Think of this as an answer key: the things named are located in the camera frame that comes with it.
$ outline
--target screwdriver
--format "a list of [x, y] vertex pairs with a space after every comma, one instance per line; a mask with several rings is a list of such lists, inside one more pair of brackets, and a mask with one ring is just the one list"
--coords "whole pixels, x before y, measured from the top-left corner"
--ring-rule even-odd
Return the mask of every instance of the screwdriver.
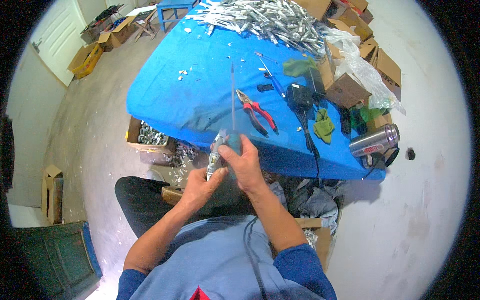
[[266, 59], [266, 60], [269, 60], [269, 61], [271, 61], [271, 62], [274, 62], [275, 64], [278, 64], [278, 62], [277, 62], [275, 59], [271, 59], [270, 57], [265, 56], [265, 55], [263, 55], [263, 54], [260, 53], [260, 52], [255, 51], [255, 54], [258, 55], [258, 56], [260, 56], [260, 57], [263, 57], [263, 58]]
[[[236, 154], [240, 154], [240, 136], [238, 131], [235, 129], [235, 78], [233, 73], [233, 62], [232, 62], [232, 131], [228, 135], [228, 145], [235, 151]], [[236, 179], [235, 173], [233, 172], [232, 167], [228, 166], [228, 172], [230, 173], [230, 178]]]
[[270, 70], [267, 68], [267, 66], [265, 66], [265, 63], [262, 60], [262, 58], [261, 57], [259, 57], [259, 58], [260, 58], [260, 61], [262, 62], [262, 64], [264, 64], [264, 67], [267, 70], [268, 74], [270, 75], [270, 79], [272, 80], [272, 84], [273, 84], [274, 88], [276, 89], [276, 91], [280, 94], [280, 96], [282, 96], [282, 98], [286, 98], [285, 91], [283, 90], [283, 87], [280, 84], [280, 82], [278, 82], [278, 80], [275, 78], [275, 76], [273, 76], [270, 73]]

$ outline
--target person's left hand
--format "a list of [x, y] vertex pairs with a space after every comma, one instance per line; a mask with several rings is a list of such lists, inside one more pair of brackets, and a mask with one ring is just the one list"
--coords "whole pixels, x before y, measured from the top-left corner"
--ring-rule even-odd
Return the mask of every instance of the person's left hand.
[[227, 174], [228, 168], [219, 168], [212, 174], [210, 180], [207, 181], [207, 168], [191, 171], [188, 176], [187, 186], [178, 204], [183, 205], [193, 213], [197, 212], [207, 203]]

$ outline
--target concrete floor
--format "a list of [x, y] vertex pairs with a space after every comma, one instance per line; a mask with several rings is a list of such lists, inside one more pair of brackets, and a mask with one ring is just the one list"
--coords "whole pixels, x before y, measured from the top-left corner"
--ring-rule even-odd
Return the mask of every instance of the concrete floor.
[[[104, 52], [94, 71], [74, 80], [59, 107], [44, 165], [64, 171], [63, 217], [66, 223], [87, 220], [103, 272], [100, 289], [90, 299], [115, 298], [125, 256], [136, 240], [114, 193], [118, 178], [145, 177], [149, 165], [125, 142], [130, 116], [127, 91], [165, 34], [135, 43], [135, 32], [121, 47]], [[162, 172], [171, 181], [168, 172]]]
[[[413, 0], [369, 2], [375, 38], [402, 70], [408, 116], [392, 113], [402, 154], [385, 181], [350, 183], [327, 276], [339, 299], [417, 299], [438, 272], [461, 219], [470, 167], [457, 158], [470, 155], [468, 115], [447, 48], [421, 8]], [[114, 184], [122, 176], [144, 177], [148, 165], [124, 141], [125, 97], [163, 36], [137, 43], [131, 38], [104, 53], [92, 74], [72, 82], [46, 153], [45, 165], [65, 170], [65, 221], [90, 223], [104, 274], [90, 299], [116, 296], [135, 241]], [[403, 157], [407, 147], [414, 148], [414, 161]]]

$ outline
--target thermos lid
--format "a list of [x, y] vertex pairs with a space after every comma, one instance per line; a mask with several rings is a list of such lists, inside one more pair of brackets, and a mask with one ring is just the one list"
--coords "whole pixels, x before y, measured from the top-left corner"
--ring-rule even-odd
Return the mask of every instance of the thermos lid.
[[385, 134], [390, 146], [394, 147], [400, 141], [400, 131], [395, 124], [385, 125]]

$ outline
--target plastic bag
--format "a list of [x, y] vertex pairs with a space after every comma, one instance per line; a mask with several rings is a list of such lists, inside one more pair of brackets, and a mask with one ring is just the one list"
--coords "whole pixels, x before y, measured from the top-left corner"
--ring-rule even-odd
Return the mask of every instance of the plastic bag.
[[326, 26], [321, 27], [321, 32], [325, 41], [337, 47], [340, 54], [345, 57], [344, 60], [339, 60], [334, 75], [335, 80], [347, 73], [372, 94], [368, 101], [369, 109], [395, 108], [403, 115], [407, 115], [400, 101], [383, 83], [377, 70], [360, 56], [358, 48], [360, 37]]

